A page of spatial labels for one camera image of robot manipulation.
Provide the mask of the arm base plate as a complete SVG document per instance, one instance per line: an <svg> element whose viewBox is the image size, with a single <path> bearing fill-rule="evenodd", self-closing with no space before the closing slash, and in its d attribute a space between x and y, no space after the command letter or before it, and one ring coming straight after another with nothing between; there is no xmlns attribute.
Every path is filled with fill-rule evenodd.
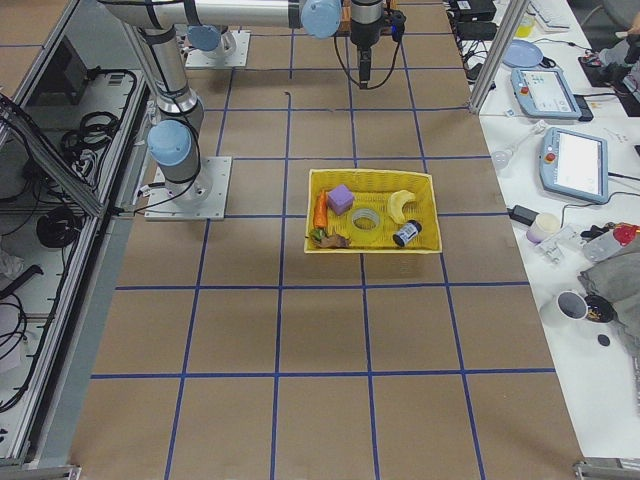
<svg viewBox="0 0 640 480"><path fill-rule="evenodd" d="M225 217L232 158L203 157L201 171L187 193L177 199L180 190L169 184L150 192L150 208L143 211L149 221L223 220Z"/></svg>
<svg viewBox="0 0 640 480"><path fill-rule="evenodd" d="M215 26L190 27L185 66L190 70L245 67L250 43L247 30L225 30Z"/></svg>

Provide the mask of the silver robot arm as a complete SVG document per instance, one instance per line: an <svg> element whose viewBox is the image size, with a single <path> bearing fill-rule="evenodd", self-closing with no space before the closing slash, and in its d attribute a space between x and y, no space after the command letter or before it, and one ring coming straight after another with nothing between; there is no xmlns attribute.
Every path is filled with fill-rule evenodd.
<svg viewBox="0 0 640 480"><path fill-rule="evenodd" d="M149 153L164 175L170 200L196 205L207 198L199 133L204 106L191 88L177 41L182 25L216 50L229 25L304 29L317 39L338 34L348 13L351 42L358 51L360 88L370 81L371 50L391 14L381 1L107 1L106 9L131 38L148 81L155 88L160 121L147 136Z"/></svg>
<svg viewBox="0 0 640 480"><path fill-rule="evenodd" d="M209 58L225 58L232 55L237 44L227 26L193 25L187 29L190 45Z"/></svg>

